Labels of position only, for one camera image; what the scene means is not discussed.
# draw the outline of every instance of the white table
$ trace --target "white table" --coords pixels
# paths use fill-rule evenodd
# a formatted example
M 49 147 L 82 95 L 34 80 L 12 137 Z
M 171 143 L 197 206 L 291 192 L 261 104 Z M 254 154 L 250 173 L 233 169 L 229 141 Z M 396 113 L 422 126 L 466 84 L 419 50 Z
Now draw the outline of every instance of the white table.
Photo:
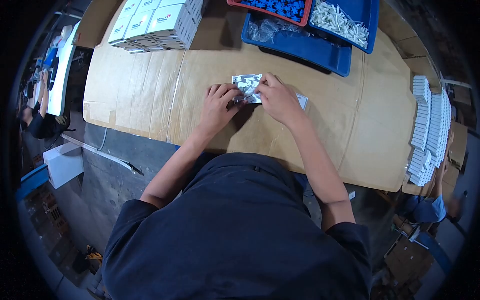
M 60 116 L 63 114 L 65 108 L 65 92 L 67 90 L 68 74 L 70 72 L 70 66 L 72 65 L 72 57 L 75 52 L 76 46 L 72 45 L 73 37 L 77 31 L 78 24 L 75 24 L 67 38 L 65 45 L 59 48 L 57 57 L 59 58 L 59 64 L 57 68 L 57 75 L 55 76 L 55 83 L 48 95 L 48 109 L 47 113 L 50 115 Z

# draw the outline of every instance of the hand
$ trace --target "hand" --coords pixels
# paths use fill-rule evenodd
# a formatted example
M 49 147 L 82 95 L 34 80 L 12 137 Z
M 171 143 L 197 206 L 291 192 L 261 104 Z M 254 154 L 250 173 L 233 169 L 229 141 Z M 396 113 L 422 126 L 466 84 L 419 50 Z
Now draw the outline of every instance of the hand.
M 447 140 L 447 152 L 448 152 L 448 149 L 450 149 L 450 146 L 452 145 L 453 143 L 453 138 L 455 137 L 455 135 L 453 134 L 453 131 L 452 129 L 450 128 L 450 130 L 448 131 L 448 140 Z
M 40 88 L 45 88 L 45 83 L 48 80 L 48 71 L 42 71 L 40 74 Z
M 46 83 L 48 81 L 48 71 L 45 70 L 42 72 L 42 81 Z
M 202 132 L 207 136 L 213 137 L 222 130 L 240 108 L 247 103 L 244 100 L 227 109 L 227 105 L 233 97 L 242 94 L 236 84 L 214 84 L 209 87 L 205 92 L 204 107 L 200 117 L 200 124 L 198 125 Z
M 448 164 L 444 164 L 444 169 L 442 170 L 442 174 L 445 175 L 445 173 L 448 171 Z
M 260 93 L 265 111 L 288 128 L 306 117 L 297 95 L 272 73 L 263 75 L 255 93 Z

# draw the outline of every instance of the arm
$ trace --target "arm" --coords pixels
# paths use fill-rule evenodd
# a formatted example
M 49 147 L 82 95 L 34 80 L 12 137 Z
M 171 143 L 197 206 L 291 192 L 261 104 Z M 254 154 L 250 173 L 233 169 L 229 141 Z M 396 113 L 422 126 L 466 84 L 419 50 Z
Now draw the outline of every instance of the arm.
M 40 103 L 40 110 L 38 112 L 42 118 L 45 118 L 48 109 L 48 89 L 45 88 L 45 82 L 47 82 L 47 79 L 48 71 L 42 73 L 42 82 L 40 84 L 41 98 L 38 99 L 38 102 Z
M 200 124 L 147 185 L 140 197 L 141 201 L 158 208 L 172 202 L 183 187 L 198 156 L 245 105 L 245 102 L 242 102 L 227 110 L 229 101 L 239 95 L 242 95 L 242 92 L 234 84 L 214 84 L 207 89 Z
M 265 111 L 292 133 L 308 181 L 319 199 L 322 229 L 341 222 L 355 223 L 347 190 L 295 93 L 271 73 L 260 80 L 256 91 L 261 93 Z

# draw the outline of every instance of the stacked white boxes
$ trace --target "stacked white boxes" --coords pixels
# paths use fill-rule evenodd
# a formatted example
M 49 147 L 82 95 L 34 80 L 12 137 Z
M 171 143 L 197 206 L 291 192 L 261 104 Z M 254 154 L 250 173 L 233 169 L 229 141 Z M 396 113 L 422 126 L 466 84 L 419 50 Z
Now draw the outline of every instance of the stacked white boxes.
M 418 108 L 410 142 L 415 149 L 408 172 L 411 182 L 424 186 L 432 179 L 435 167 L 443 161 L 451 107 L 446 91 L 442 88 L 441 94 L 432 94 L 425 76 L 414 76 L 413 95 Z
M 432 163 L 438 168 L 444 159 L 452 108 L 445 89 L 432 94 L 432 118 L 428 130 L 427 149 L 432 153 Z
M 128 0 L 108 42 L 130 53 L 189 49 L 207 2 Z
M 133 49 L 134 45 L 126 43 L 124 40 L 125 33 L 132 16 L 136 13 L 141 0 L 128 0 L 123 6 L 120 15 L 113 26 L 108 43 L 117 48 L 124 48 L 126 50 Z
M 415 119 L 415 129 L 410 144 L 415 148 L 425 150 L 427 144 L 427 133 L 430 126 L 432 93 L 428 84 L 427 77 L 413 77 L 413 95 L 417 101 L 417 118 Z

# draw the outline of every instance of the cardboard table surface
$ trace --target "cardboard table surface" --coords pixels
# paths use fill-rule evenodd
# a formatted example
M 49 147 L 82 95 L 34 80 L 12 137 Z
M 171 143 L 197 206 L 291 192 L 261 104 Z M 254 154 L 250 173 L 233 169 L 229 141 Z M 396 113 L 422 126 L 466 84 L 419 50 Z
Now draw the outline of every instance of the cardboard table surface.
M 371 55 L 352 48 L 350 75 L 342 78 L 242 43 L 246 10 L 226 4 L 209 6 L 187 51 L 128 54 L 110 46 L 118 14 L 93 53 L 84 94 L 87 122 L 181 145 L 200 120 L 208 86 L 229 83 L 232 75 L 272 72 L 309 98 L 306 113 L 344 182 L 400 189 L 416 103 L 410 69 L 380 30 Z M 260 153 L 305 172 L 290 132 L 262 106 L 247 105 L 207 149 Z

